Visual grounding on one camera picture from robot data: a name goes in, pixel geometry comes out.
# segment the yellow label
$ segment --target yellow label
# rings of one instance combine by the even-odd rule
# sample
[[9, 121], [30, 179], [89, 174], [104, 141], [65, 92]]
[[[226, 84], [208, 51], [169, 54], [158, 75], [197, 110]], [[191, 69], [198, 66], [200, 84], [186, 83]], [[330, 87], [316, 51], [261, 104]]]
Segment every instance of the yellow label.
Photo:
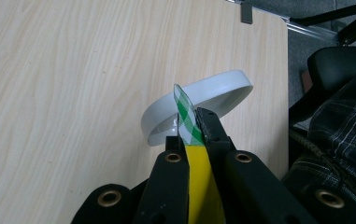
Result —
[[190, 165], [189, 224], [224, 223], [221, 196], [204, 146], [185, 146]]

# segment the clamp jaw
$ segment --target clamp jaw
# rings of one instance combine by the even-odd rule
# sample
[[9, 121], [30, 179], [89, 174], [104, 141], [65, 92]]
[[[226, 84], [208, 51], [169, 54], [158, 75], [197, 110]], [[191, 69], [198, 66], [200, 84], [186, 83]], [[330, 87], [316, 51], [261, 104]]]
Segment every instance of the clamp jaw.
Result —
[[[320, 202], [309, 200], [315, 198], [314, 188], [294, 197], [256, 155], [236, 150], [215, 113], [197, 108], [196, 114], [225, 223], [323, 223], [328, 216], [344, 212], [322, 213]], [[96, 189], [72, 223], [187, 223], [189, 172], [181, 139], [166, 137], [165, 152], [158, 156], [148, 180], [133, 189], [114, 184]]]

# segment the metal bracket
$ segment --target metal bracket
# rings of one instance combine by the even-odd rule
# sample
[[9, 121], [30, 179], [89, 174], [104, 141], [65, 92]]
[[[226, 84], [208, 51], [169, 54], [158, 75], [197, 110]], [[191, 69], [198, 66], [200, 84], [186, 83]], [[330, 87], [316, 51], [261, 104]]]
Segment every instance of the metal bracket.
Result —
[[241, 6], [241, 22], [253, 24], [252, 4], [239, 0], [226, 0], [227, 2], [239, 4]]

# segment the white plastic lid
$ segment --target white plastic lid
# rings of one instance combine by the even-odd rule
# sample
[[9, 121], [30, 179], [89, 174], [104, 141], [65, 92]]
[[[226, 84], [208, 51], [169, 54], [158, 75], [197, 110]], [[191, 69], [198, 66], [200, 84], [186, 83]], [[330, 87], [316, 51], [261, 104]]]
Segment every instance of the white plastic lid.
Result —
[[[207, 77], [182, 88], [194, 105], [215, 112], [219, 118], [243, 101], [253, 89], [244, 72], [234, 70]], [[178, 135], [178, 107], [169, 92], [151, 104], [142, 116], [142, 133], [152, 147]]]

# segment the wood grain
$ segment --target wood grain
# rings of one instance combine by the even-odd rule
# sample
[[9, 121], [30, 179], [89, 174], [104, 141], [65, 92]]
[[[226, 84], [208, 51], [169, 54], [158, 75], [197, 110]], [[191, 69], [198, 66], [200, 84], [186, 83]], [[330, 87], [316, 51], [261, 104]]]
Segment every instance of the wood grain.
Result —
[[222, 0], [0, 0], [0, 223], [68, 223], [90, 192], [129, 188], [164, 146], [146, 108], [241, 69], [253, 92], [226, 115], [235, 145], [287, 170], [287, 29]]

